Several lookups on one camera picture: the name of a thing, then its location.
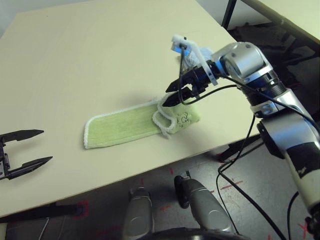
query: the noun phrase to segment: black cable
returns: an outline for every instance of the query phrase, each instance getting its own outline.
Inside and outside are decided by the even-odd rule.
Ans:
[[[240,157],[242,151],[243,151],[244,148],[245,148],[246,141],[247,141],[248,138],[250,137],[252,128],[253,128],[253,126],[254,126],[254,124],[255,124],[255,120],[256,120],[256,116],[253,115],[252,120],[251,120],[251,124],[250,124],[250,128],[249,128],[249,131],[248,131],[248,133],[246,134],[246,137],[245,137],[245,139],[244,139],[244,141],[243,141],[243,143],[242,143],[242,145],[241,145],[241,148],[240,148],[237,156],[235,157],[235,159],[233,159],[233,160],[230,162],[230,164],[229,164],[226,168],[224,168],[224,169],[222,170],[222,172],[224,172],[225,170],[227,170],[228,168],[230,168],[230,167],[238,160],[238,158]]]
[[[262,92],[259,92],[259,91],[255,90],[254,88],[249,87],[249,86],[247,86],[247,85],[245,85],[245,84],[243,84],[243,83],[241,83],[241,82],[239,82],[239,81],[237,81],[237,80],[235,80],[235,79],[233,79],[233,78],[231,78],[231,77],[228,77],[228,76],[219,76],[219,77],[222,77],[222,78],[224,78],[224,79],[228,79],[228,80],[230,80],[231,82],[234,82],[235,84],[240,85],[241,87],[246,88],[246,89],[248,89],[249,91],[251,91],[251,92],[253,92],[253,93],[255,93],[255,94],[258,94],[258,95],[260,95],[261,97],[264,97],[264,98],[268,99],[269,101],[271,101],[271,102],[273,102],[273,103],[275,103],[275,104],[278,104],[278,105],[280,105],[280,106],[282,106],[282,107],[284,107],[284,108],[287,108],[287,109],[292,110],[292,111],[295,112],[296,114],[299,114],[300,116],[302,116],[303,118],[305,118],[306,120],[308,120],[308,121],[310,122],[310,124],[311,124],[311,125],[317,130],[317,132],[320,134],[320,127],[317,125],[317,123],[316,123],[313,119],[311,119],[310,117],[308,117],[307,115],[305,115],[305,114],[303,114],[302,112],[300,112],[299,110],[295,109],[294,107],[289,106],[289,105],[287,105],[287,104],[284,104],[284,103],[282,103],[282,102],[279,102],[279,101],[273,99],[272,97],[270,97],[270,96],[268,96],[268,95],[266,95],[266,94],[264,94],[264,93],[262,93]]]
[[[209,95],[214,94],[220,90],[228,89],[228,88],[237,88],[237,85],[235,85],[235,84],[222,86],[222,87],[219,87],[217,89],[212,90],[211,92],[206,93],[205,95],[203,95],[193,101],[185,102],[183,99],[183,96],[182,96],[182,77],[183,77],[182,66],[183,66],[183,61],[185,58],[185,48],[183,46],[181,46],[180,48],[181,48],[181,59],[180,59],[179,82],[178,82],[178,98],[179,98],[180,103],[187,106],[190,104],[194,104],[194,103],[200,101],[201,99],[204,99],[205,97],[208,97]]]
[[[280,237],[282,240],[286,240],[286,237],[284,234],[280,231],[278,226],[272,221],[272,219],[266,214],[266,212],[248,195],[246,194],[238,185],[236,185],[231,179],[229,179],[224,173],[221,171],[221,169],[226,165],[220,166],[218,168],[218,173],[225,179],[227,180],[239,193],[241,193],[260,213],[261,215],[265,218],[265,220],[270,224],[270,226],[273,228],[273,230],[276,232],[276,234]]]
[[[230,220],[231,220],[231,223],[232,223],[232,225],[233,225],[233,227],[234,227],[234,230],[235,230],[236,234],[240,234],[239,231],[238,231],[238,229],[237,229],[237,227],[236,227],[236,225],[235,225],[234,220],[232,219],[232,217],[231,217],[231,215],[230,215],[230,213],[229,213],[229,211],[228,211],[228,209],[227,209],[227,207],[226,207],[226,204],[225,204],[224,200],[223,200],[222,197],[221,197],[221,194],[220,194],[220,191],[219,191],[219,186],[218,186],[218,177],[219,177],[219,175],[218,175],[218,176],[216,177],[216,179],[215,179],[215,185],[216,185],[216,189],[218,190],[219,197],[220,197],[220,199],[221,199],[221,202],[222,202],[222,204],[223,204],[223,206],[224,206],[224,209],[225,209],[226,213],[228,214],[228,217],[229,217]]]
[[[291,240],[291,232],[290,232],[290,212],[291,212],[291,207],[292,207],[292,204],[294,203],[295,199],[297,198],[297,196],[299,195],[299,192],[296,192],[290,202],[289,202],[289,206],[288,206],[288,210],[286,211],[286,225],[287,225],[287,228],[288,228],[288,236],[289,236],[289,240]]]
[[[240,157],[240,154],[242,153],[243,149],[245,148],[246,141],[248,140],[248,138],[249,138],[249,136],[250,136],[250,133],[251,133],[251,131],[252,131],[252,127],[253,127],[253,125],[254,125],[254,123],[255,123],[255,119],[256,119],[256,117],[255,117],[255,115],[253,115],[252,121],[251,121],[251,124],[250,124],[250,128],[249,128],[249,131],[248,131],[248,133],[247,133],[247,135],[246,135],[246,137],[245,137],[245,139],[244,139],[244,141],[243,141],[243,143],[242,143],[242,145],[241,145],[241,147],[240,147],[240,150],[239,150],[236,158],[235,158],[232,162],[225,163],[224,166],[225,166],[226,164],[229,164],[225,169],[227,169],[229,166],[231,166],[231,165]],[[236,225],[235,225],[235,223],[234,223],[234,221],[233,221],[233,219],[232,219],[232,217],[231,217],[231,215],[230,215],[230,213],[229,213],[229,211],[228,211],[228,209],[227,209],[227,206],[226,206],[226,204],[225,204],[225,202],[224,202],[224,200],[223,200],[223,198],[222,198],[222,196],[221,196],[221,194],[220,194],[219,185],[218,185],[219,176],[220,176],[220,174],[218,173],[218,175],[216,176],[216,179],[215,179],[216,189],[217,189],[217,191],[218,191],[218,194],[219,194],[219,197],[220,197],[220,199],[221,199],[221,202],[222,202],[222,204],[223,204],[223,206],[224,206],[224,209],[225,209],[226,213],[228,214],[228,216],[229,216],[229,218],[230,218],[230,220],[231,220],[231,222],[232,222],[232,225],[233,225],[233,227],[234,227],[235,232],[236,232],[237,234],[239,234],[239,231],[238,231],[238,229],[236,228]]]
[[[264,142],[259,143],[257,146],[255,146],[255,147],[251,148],[250,150],[246,151],[244,154],[241,154],[238,159],[243,158],[244,156],[248,155],[249,153],[252,153],[254,150],[256,150],[257,148],[261,147],[264,144],[265,144]]]

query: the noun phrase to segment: white trim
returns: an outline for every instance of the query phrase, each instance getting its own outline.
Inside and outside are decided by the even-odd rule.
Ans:
[[[124,108],[124,109],[121,109],[121,110],[118,110],[118,111],[113,111],[113,112],[109,112],[109,113],[93,116],[92,118],[89,119],[89,121],[86,122],[85,127],[84,127],[84,136],[83,136],[84,147],[86,149],[88,149],[89,125],[94,119],[97,119],[97,118],[100,118],[100,117],[106,117],[106,116],[109,116],[109,115],[112,115],[112,114],[122,113],[122,112],[125,112],[125,111],[137,109],[137,108],[140,108],[140,107],[150,106],[150,105],[153,105],[153,104],[157,104],[158,102],[159,102],[159,100],[157,98],[153,98],[151,101],[148,101],[148,102],[143,103],[143,104],[127,107],[127,108]]]
[[[171,93],[166,94],[161,101],[158,102],[157,108],[158,110],[152,115],[153,122],[161,129],[161,132],[164,136],[166,136],[168,139],[171,138],[169,131],[171,131],[176,125],[177,125],[177,119],[175,117],[171,117],[168,114],[166,114],[163,110],[162,105],[164,102],[168,99],[168,97],[171,95]],[[157,119],[157,114],[160,113],[162,116],[164,116],[166,119],[171,121],[171,124],[169,127],[163,126],[160,121]]]

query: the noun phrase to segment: light green cloth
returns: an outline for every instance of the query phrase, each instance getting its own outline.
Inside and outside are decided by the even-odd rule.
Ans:
[[[84,147],[86,149],[109,147],[161,133],[162,130],[153,121],[153,115],[158,110],[157,105],[165,114],[176,119],[176,124],[167,131],[170,134],[200,120],[191,105],[178,104],[162,107],[159,103],[159,101],[151,101],[91,118],[85,125]],[[169,127],[172,123],[159,112],[155,118],[164,127]]]

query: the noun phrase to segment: floor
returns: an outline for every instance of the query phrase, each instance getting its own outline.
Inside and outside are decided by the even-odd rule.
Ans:
[[[248,146],[245,151],[257,145]],[[56,217],[48,220],[42,240],[120,240],[128,205],[128,191],[145,187],[151,194],[154,230],[178,227],[198,228],[190,208],[180,208],[174,189],[174,177],[186,176],[200,181],[220,201],[215,180],[221,165],[214,155],[223,151],[214,149],[198,156],[175,162],[143,174],[119,181],[58,202],[58,205],[86,203],[88,208],[81,217]],[[287,236],[287,207],[297,188],[285,160],[269,154],[263,145],[241,158],[226,171],[273,219]],[[251,239],[279,239],[272,228],[233,187],[223,179],[219,189],[236,227]],[[304,218],[308,215],[300,197],[291,210],[291,234],[294,240],[311,240],[305,230]],[[47,219],[10,223],[7,240],[36,240]]]

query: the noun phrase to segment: table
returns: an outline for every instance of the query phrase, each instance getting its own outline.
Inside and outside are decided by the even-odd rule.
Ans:
[[[241,0],[290,34],[306,42],[319,55],[319,0]],[[237,0],[229,0],[222,26],[228,28]]]
[[[229,88],[197,103],[200,122],[170,140],[158,134],[84,149],[87,120],[162,97],[177,79],[173,34],[214,51],[234,41],[194,0],[183,5],[180,0],[99,0],[17,14],[0,39],[0,133],[44,130],[7,144],[12,169],[41,157],[53,159],[0,182],[1,217],[245,137],[252,112],[241,91]]]

